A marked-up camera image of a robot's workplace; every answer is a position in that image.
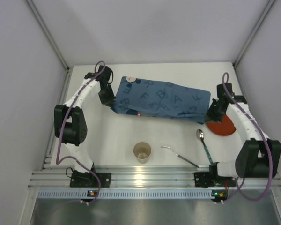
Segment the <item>blue letter-print cloth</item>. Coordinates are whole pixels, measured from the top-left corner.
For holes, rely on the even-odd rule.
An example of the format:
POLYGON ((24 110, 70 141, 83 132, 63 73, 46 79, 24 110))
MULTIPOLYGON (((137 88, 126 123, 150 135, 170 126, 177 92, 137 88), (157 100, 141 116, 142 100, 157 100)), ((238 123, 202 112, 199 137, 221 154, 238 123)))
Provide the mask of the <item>blue letter-print cloth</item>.
POLYGON ((203 124, 211 93, 170 82, 123 76, 111 109, 117 114, 203 124))

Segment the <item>beige plastic cup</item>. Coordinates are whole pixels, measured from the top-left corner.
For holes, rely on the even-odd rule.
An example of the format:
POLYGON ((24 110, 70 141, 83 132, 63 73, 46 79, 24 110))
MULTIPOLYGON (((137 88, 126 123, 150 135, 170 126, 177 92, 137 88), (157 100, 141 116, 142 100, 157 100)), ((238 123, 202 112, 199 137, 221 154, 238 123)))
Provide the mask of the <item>beige plastic cup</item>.
POLYGON ((149 161, 152 149, 146 142, 139 142, 133 148, 133 154, 139 163, 145 164, 149 161))

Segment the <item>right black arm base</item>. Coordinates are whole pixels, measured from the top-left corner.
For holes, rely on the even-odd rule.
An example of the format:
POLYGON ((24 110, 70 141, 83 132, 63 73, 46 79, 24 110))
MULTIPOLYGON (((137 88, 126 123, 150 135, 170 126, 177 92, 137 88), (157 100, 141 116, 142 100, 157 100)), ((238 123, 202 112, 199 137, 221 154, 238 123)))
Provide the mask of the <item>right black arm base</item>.
POLYGON ((210 172, 195 172, 194 174, 195 187, 209 188, 209 187, 235 187, 235 181, 232 177, 220 177, 213 175, 210 172))

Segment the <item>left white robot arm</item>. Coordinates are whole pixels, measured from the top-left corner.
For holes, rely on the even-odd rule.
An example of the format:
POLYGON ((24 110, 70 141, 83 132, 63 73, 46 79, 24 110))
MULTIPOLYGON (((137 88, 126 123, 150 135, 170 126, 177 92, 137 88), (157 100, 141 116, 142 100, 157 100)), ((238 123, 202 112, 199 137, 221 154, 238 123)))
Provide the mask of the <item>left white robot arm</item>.
POLYGON ((54 134, 58 138, 56 164, 66 159, 74 161, 74 169, 80 173, 91 172, 94 163, 83 146, 88 128, 84 111, 95 96, 101 104, 111 108, 116 99, 111 84, 113 71, 100 61, 95 71, 87 73, 83 82, 68 101, 54 108, 54 134))

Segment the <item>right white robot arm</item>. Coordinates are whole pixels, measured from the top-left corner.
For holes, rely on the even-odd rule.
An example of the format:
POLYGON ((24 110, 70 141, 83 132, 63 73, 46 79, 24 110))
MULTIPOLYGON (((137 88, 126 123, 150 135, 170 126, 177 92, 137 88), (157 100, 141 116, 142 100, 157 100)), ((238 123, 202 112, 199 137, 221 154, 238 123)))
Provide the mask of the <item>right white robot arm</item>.
POLYGON ((281 155, 281 143, 270 139, 258 126, 242 95, 235 95, 231 83, 217 85, 206 115, 206 125, 213 133, 228 136, 237 132, 242 146, 236 148, 237 157, 215 164, 221 177, 275 177, 281 155))

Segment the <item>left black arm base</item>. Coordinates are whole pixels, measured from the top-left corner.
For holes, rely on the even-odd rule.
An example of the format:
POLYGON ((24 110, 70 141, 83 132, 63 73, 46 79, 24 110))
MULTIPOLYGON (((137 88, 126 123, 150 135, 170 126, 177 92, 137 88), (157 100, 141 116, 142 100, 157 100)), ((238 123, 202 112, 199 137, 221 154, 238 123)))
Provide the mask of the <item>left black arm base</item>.
MULTIPOLYGON (((111 183, 111 173, 98 172, 95 173, 98 177, 102 188, 109 188, 111 183)), ((98 188, 99 182, 97 178, 88 172, 74 171, 71 175, 70 185, 71 188, 98 188)))

